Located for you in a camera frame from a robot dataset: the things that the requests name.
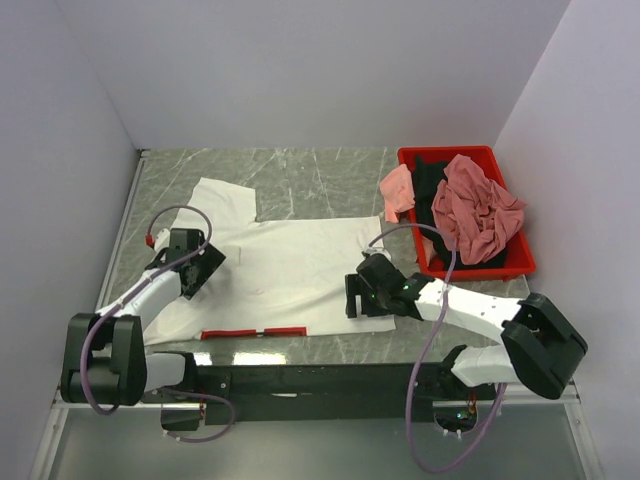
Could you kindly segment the white t shirt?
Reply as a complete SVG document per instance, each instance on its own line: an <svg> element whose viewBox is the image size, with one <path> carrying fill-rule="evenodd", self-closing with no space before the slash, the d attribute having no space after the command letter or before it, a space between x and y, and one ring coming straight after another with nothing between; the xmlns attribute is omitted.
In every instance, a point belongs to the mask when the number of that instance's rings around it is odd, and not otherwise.
<svg viewBox="0 0 640 480"><path fill-rule="evenodd" d="M391 316L345 313L345 277L380 234L376 217L259 222L253 189L203 178L173 225L211 225L212 244L226 259L192 299L175 300L150 323L147 345L212 332L292 328L319 336L395 327Z"/></svg>

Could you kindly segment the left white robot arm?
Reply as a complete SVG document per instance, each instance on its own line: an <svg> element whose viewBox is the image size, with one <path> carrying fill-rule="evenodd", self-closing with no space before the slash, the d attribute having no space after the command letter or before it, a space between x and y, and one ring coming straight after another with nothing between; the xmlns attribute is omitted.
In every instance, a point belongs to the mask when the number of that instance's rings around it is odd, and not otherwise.
<svg viewBox="0 0 640 480"><path fill-rule="evenodd" d="M143 331L178 299L189 300L224 263L209 233L172 228L139 280L94 313L74 315L67 327L60 394L68 403L96 406L108 415L164 387L176 401L193 399L200 378L185 354L146 355Z"/></svg>

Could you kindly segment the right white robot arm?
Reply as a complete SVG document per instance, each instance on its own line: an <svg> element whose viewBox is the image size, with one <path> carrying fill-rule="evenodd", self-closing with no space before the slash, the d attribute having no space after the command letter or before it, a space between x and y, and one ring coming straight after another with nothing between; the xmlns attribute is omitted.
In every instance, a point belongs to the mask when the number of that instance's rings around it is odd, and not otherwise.
<svg viewBox="0 0 640 480"><path fill-rule="evenodd" d="M557 400L588 351L586 340L546 296L503 298L448 285L422 273L404 276L383 254L366 255L345 277L346 315L395 315L433 320L492 340L462 346L439 374L444 395L460 399L473 387L520 383Z"/></svg>

